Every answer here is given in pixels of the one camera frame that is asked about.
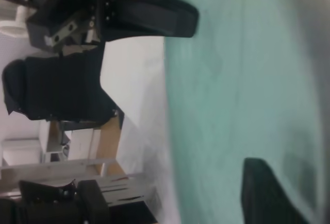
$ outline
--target white floor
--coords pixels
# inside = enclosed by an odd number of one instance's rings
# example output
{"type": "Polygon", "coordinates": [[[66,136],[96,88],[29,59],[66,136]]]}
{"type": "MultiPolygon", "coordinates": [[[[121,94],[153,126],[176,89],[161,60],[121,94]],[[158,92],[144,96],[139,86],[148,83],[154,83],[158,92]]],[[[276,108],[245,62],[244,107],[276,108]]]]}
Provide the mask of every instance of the white floor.
{"type": "Polygon", "coordinates": [[[107,43],[102,88],[125,112],[117,160],[127,174],[144,172],[154,194],[148,204],[161,224],[179,224],[167,128],[163,38],[107,43]]]}

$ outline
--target green tabletop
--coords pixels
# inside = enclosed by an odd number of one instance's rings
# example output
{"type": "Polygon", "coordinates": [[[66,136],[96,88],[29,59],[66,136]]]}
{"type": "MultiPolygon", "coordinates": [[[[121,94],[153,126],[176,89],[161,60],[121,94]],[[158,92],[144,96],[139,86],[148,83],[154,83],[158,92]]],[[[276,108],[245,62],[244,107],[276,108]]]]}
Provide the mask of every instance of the green tabletop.
{"type": "Polygon", "coordinates": [[[166,38],[166,82],[183,224],[243,223],[246,157],[264,158],[311,220],[321,121],[310,59],[288,0],[185,0],[192,39],[166,38]]]}

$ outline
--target black object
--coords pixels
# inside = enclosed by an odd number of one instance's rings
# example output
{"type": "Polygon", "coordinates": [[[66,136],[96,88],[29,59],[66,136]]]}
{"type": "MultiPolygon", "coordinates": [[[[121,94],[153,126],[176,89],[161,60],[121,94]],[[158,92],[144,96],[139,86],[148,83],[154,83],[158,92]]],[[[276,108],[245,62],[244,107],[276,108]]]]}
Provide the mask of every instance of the black object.
{"type": "Polygon", "coordinates": [[[1,224],[154,224],[143,201],[108,207],[95,180],[52,187],[19,183],[21,201],[0,199],[1,224]]]}
{"type": "Polygon", "coordinates": [[[307,224],[262,159],[245,159],[241,200],[245,224],[307,224]]]}
{"type": "Polygon", "coordinates": [[[22,180],[19,187],[25,204],[70,202],[76,193],[74,181],[65,186],[53,187],[22,180]]]}
{"type": "Polygon", "coordinates": [[[20,112],[31,120],[105,124],[117,105],[101,88],[103,51],[99,46],[61,59],[11,62],[2,74],[8,113],[20,112]]]}
{"type": "Polygon", "coordinates": [[[108,204],[95,180],[80,181],[77,192],[84,203],[90,224],[110,223],[108,204]]]}
{"type": "Polygon", "coordinates": [[[32,46],[60,52],[82,44],[89,29],[101,41],[135,36],[192,37],[198,11],[179,0],[9,0],[37,12],[27,20],[32,46]]]}
{"type": "Polygon", "coordinates": [[[145,202],[134,202],[109,208],[111,224],[154,224],[157,220],[145,202]]]}

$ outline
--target white wall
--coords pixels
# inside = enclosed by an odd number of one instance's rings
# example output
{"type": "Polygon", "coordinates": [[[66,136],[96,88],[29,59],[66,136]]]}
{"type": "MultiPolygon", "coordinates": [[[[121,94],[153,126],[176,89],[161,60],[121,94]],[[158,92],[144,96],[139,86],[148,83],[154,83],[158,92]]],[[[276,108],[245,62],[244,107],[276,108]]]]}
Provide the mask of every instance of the white wall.
{"type": "MultiPolygon", "coordinates": [[[[37,52],[28,39],[14,39],[0,34],[0,73],[11,61],[37,52]]],[[[0,84],[0,141],[4,139],[34,138],[39,136],[39,121],[30,121],[18,113],[9,116],[4,103],[2,82],[0,84]]]]}

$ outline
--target wooden panel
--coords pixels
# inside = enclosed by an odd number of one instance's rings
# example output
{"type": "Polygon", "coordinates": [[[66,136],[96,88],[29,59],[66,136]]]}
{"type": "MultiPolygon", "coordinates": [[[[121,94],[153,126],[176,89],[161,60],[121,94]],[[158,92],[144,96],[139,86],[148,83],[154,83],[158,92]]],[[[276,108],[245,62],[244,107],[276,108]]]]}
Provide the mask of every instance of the wooden panel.
{"type": "MultiPolygon", "coordinates": [[[[119,119],[117,117],[112,118],[101,128],[101,138],[96,158],[116,158],[120,134],[119,119]]],[[[101,165],[97,165],[96,169],[101,173],[101,165]]],[[[124,174],[124,171],[118,163],[115,163],[108,168],[108,175],[111,174],[124,174]]]]}

